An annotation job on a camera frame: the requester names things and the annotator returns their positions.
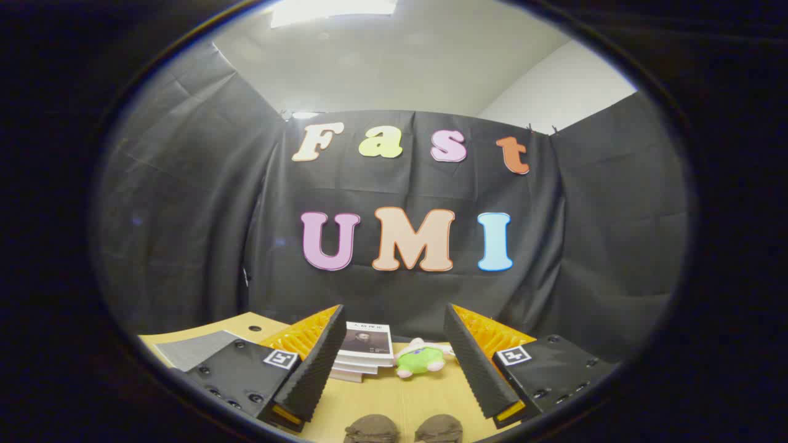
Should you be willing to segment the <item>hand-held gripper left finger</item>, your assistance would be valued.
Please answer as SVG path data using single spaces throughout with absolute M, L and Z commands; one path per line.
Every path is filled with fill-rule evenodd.
M 239 414 L 299 433 L 312 421 L 346 331 L 344 307 L 335 305 L 259 343 L 232 340 L 183 381 Z

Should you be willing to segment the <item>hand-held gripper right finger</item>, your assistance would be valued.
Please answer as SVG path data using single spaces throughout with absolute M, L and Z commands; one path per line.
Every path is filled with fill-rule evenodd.
M 498 429 L 557 409 L 616 369 L 560 335 L 535 338 L 453 303 L 444 334 L 482 415 Z

